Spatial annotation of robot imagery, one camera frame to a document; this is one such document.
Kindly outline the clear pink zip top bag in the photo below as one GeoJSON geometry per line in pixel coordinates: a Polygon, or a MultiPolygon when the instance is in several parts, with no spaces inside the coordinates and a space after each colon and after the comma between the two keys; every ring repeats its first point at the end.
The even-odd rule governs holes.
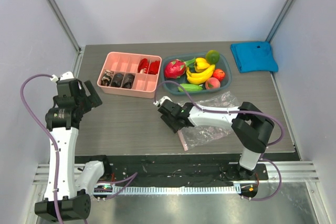
{"type": "MultiPolygon", "coordinates": [[[[234,109],[240,105],[238,99],[230,91],[216,95],[207,100],[198,100],[197,103],[203,106],[234,109]]],[[[196,146],[219,140],[231,133],[233,133],[233,130],[231,126],[226,123],[224,128],[214,126],[185,127],[178,131],[178,136],[184,151],[189,151],[196,146]]]]}

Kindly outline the yellow banana bunch toy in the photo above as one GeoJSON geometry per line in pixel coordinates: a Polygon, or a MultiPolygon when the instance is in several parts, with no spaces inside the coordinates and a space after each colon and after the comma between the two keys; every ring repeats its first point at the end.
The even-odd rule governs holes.
{"type": "Polygon", "coordinates": [[[200,73],[191,73],[190,68],[186,68],[187,81],[191,84],[202,84],[212,77],[215,71],[215,65],[210,65],[206,70],[200,73]]]}

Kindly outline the pink dragon fruit toy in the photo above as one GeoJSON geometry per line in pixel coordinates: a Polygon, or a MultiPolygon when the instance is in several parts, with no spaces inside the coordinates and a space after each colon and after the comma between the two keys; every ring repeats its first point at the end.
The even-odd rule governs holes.
{"type": "Polygon", "coordinates": [[[186,71],[186,63],[179,59],[170,61],[165,69],[164,76],[168,79],[180,78],[186,71]]]}

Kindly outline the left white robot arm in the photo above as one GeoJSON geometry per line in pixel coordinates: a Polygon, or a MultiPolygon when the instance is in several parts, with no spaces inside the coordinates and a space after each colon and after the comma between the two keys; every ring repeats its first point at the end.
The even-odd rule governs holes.
{"type": "Polygon", "coordinates": [[[92,157],[75,177],[75,147],[83,115],[102,105],[91,81],[76,78],[56,82],[58,94],[45,116],[50,139],[48,184],[35,214],[50,222],[85,220],[91,210],[91,195],[98,181],[112,176],[105,155],[92,157]]]}

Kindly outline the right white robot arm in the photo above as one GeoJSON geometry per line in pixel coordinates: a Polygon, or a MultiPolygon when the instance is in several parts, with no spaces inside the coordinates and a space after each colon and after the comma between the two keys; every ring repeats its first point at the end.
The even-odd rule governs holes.
{"type": "Polygon", "coordinates": [[[236,176],[238,179],[250,179],[255,175],[257,162],[268,146],[274,122],[263,117],[252,103],[243,102],[233,108],[211,108],[191,102],[180,106],[163,98],[154,105],[174,133],[185,127],[231,128],[243,145],[236,176]]]}

